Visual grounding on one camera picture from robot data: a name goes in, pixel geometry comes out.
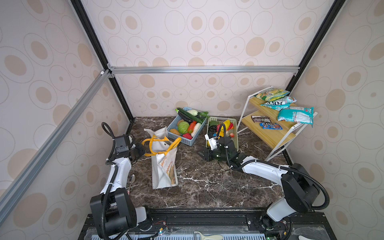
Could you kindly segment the white canvas grocery bag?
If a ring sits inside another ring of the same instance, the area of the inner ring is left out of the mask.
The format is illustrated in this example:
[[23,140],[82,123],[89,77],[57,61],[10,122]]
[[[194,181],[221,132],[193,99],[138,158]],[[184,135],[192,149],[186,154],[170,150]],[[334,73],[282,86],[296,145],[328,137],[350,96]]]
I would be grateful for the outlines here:
[[142,145],[149,144],[150,152],[146,153],[145,156],[151,157],[152,160],[153,189],[177,186],[176,155],[182,138],[176,138],[172,142],[167,138],[167,128],[157,131],[144,129],[144,131],[150,135],[150,138],[142,141]]

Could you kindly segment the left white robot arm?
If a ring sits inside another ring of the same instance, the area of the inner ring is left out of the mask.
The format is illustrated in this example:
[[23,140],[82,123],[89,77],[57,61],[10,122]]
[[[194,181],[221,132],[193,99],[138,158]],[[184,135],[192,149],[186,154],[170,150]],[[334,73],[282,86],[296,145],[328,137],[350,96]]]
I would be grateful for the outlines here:
[[146,208],[136,208],[126,189],[132,160],[140,156],[138,149],[118,147],[107,161],[111,171],[106,184],[100,194],[90,200],[94,224],[103,240],[118,240],[148,219]]

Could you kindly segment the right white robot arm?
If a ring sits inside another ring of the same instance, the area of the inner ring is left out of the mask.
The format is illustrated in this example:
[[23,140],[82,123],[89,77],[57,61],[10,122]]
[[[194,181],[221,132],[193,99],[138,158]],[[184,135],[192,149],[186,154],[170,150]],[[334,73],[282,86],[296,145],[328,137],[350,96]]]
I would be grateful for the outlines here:
[[262,218],[265,221],[279,222],[294,213],[324,210],[330,204],[325,187],[300,164],[277,165],[232,151],[230,147],[203,149],[198,155],[207,162],[224,161],[233,171],[256,175],[281,186],[284,197],[269,205]]

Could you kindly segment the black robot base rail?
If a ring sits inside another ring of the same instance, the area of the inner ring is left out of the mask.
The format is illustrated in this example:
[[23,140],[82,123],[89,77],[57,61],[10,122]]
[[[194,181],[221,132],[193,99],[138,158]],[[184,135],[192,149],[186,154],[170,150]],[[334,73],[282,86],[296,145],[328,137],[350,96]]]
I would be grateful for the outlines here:
[[256,209],[149,209],[148,220],[131,229],[130,233],[164,234],[176,232],[225,234],[258,233],[272,240],[334,240],[334,234],[325,214],[294,213],[274,222],[266,208]]

